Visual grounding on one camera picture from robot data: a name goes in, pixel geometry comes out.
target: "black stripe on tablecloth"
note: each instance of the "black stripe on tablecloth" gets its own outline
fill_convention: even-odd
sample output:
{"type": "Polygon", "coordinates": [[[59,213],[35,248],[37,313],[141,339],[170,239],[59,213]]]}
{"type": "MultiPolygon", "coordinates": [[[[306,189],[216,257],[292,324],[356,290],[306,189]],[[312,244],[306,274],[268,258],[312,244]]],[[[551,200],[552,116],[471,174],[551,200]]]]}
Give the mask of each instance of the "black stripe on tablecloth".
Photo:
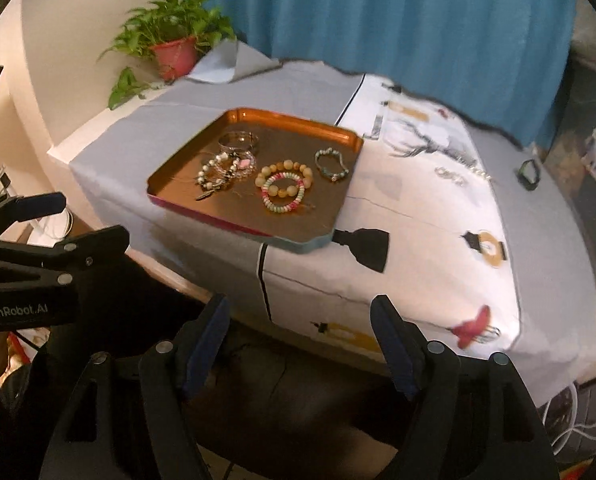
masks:
{"type": "MultiPolygon", "coordinates": [[[[353,95],[347,101],[347,105],[345,106],[345,109],[342,110],[342,113],[338,116],[337,121],[335,121],[335,126],[340,124],[340,121],[343,119],[343,117],[347,113],[347,110],[351,106],[351,103],[355,99],[356,95],[358,95],[358,92],[360,91],[360,87],[364,83],[365,77],[366,77],[366,74],[363,74],[363,78],[360,79],[360,82],[358,83],[358,86],[355,89],[355,92],[353,92],[353,95]]],[[[260,280],[260,288],[262,289],[262,295],[265,298],[265,307],[267,308],[267,316],[269,317],[269,321],[273,322],[273,319],[271,319],[271,306],[269,305],[269,296],[267,295],[267,286],[265,285],[265,279],[262,276],[262,274],[265,270],[265,256],[267,255],[267,247],[268,247],[267,244],[262,244],[260,247],[260,254],[258,256],[258,279],[260,280]]]]}

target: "tray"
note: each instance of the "tray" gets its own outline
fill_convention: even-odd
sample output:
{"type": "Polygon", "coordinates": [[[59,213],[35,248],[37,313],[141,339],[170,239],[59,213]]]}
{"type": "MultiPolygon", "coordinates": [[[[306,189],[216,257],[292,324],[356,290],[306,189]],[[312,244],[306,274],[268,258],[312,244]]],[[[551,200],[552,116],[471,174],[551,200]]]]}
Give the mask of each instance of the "tray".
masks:
{"type": "MultiPolygon", "coordinates": [[[[182,215],[292,252],[306,253],[331,241],[362,146],[363,140],[351,130],[265,110],[235,108],[209,124],[156,170],[147,182],[147,193],[156,205],[182,215]],[[195,184],[195,176],[213,154],[219,153],[218,137],[243,129],[259,138],[255,173],[196,201],[202,190],[195,184]],[[315,153],[329,146],[343,154],[350,171],[347,178],[336,183],[322,177],[314,162],[315,153]],[[296,211],[272,213],[262,202],[255,176],[263,166],[287,158],[313,170],[313,185],[296,211]]],[[[320,160],[323,166],[331,164],[332,171],[339,171],[332,157],[320,160]]],[[[275,197],[273,202],[285,205],[291,200],[275,197]]]]}

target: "blue curtain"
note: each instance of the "blue curtain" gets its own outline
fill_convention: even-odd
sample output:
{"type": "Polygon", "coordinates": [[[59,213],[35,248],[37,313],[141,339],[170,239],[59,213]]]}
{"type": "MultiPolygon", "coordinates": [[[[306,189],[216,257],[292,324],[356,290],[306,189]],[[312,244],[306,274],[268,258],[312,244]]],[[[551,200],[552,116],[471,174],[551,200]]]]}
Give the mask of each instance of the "blue curtain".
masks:
{"type": "Polygon", "coordinates": [[[274,57],[388,76],[522,144],[550,143],[575,0],[211,0],[274,57]]]}

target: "green plant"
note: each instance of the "green plant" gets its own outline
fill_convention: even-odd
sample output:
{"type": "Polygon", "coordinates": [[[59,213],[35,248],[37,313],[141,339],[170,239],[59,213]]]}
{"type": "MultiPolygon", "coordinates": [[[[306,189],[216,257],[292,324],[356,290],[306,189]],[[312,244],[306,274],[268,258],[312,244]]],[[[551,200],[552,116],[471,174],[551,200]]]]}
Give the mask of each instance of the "green plant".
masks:
{"type": "Polygon", "coordinates": [[[100,57],[110,50],[130,56],[152,58],[153,45],[194,36],[195,47],[206,54],[223,38],[235,39],[228,16],[218,7],[207,10],[207,0],[152,0],[152,7],[136,7],[122,30],[100,57]]]}
{"type": "Polygon", "coordinates": [[[142,92],[149,88],[151,88],[150,84],[138,81],[134,75],[134,71],[131,68],[126,67],[120,73],[118,81],[111,89],[111,95],[109,96],[107,106],[110,110],[115,110],[134,96],[138,96],[140,99],[145,99],[142,92]]]}

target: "pink and white beaded bracelet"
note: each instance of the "pink and white beaded bracelet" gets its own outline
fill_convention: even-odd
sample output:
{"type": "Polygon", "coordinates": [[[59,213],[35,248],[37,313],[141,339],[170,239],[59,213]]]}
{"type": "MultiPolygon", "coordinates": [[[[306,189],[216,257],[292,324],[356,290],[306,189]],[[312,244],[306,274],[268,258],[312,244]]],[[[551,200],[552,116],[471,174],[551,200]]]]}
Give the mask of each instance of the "pink and white beaded bracelet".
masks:
{"type": "Polygon", "coordinates": [[[273,213],[288,213],[296,209],[302,199],[304,198],[304,182],[302,179],[295,173],[287,173],[286,171],[281,171],[280,173],[273,174],[270,176],[265,184],[262,186],[262,201],[267,206],[267,209],[273,213]],[[293,191],[295,190],[295,197],[293,201],[287,205],[274,205],[269,198],[269,187],[273,184],[276,180],[280,180],[281,178],[290,178],[296,182],[296,186],[289,186],[287,188],[287,194],[289,196],[294,196],[293,191]]]}

